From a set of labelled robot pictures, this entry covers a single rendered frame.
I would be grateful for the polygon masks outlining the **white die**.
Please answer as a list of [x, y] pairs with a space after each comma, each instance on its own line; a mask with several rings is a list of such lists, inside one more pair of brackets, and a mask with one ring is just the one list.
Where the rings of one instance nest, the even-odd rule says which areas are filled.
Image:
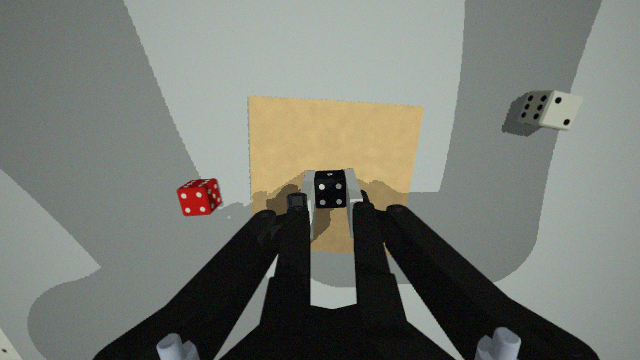
[[568, 131], [583, 101], [582, 96], [549, 91], [530, 91], [519, 123]]

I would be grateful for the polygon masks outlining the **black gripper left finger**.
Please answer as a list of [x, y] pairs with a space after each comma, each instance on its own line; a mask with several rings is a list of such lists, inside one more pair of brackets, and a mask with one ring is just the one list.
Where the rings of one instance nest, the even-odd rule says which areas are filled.
[[306, 171], [287, 195], [287, 214], [257, 212], [163, 308], [92, 360], [214, 360], [277, 255], [248, 360], [304, 360], [314, 178]]

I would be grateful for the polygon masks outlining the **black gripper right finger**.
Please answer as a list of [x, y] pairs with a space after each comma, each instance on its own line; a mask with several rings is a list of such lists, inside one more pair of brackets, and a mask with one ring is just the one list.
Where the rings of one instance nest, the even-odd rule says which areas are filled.
[[509, 298], [406, 206], [375, 209], [354, 169], [344, 173], [363, 360], [420, 360], [383, 242], [464, 360], [600, 360]]

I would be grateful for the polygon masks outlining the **red die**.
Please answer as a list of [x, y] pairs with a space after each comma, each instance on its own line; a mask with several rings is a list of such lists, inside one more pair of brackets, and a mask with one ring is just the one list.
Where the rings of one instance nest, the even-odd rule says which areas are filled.
[[221, 203], [217, 180], [191, 180], [177, 189], [184, 216], [210, 215]]

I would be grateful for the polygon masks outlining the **tan mat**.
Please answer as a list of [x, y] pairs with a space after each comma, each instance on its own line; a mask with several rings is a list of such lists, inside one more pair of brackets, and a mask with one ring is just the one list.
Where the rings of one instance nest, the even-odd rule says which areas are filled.
[[[306, 171], [354, 169], [377, 210], [407, 207], [424, 106], [249, 96], [252, 217], [287, 213]], [[316, 208], [311, 251], [354, 254], [347, 209]]]

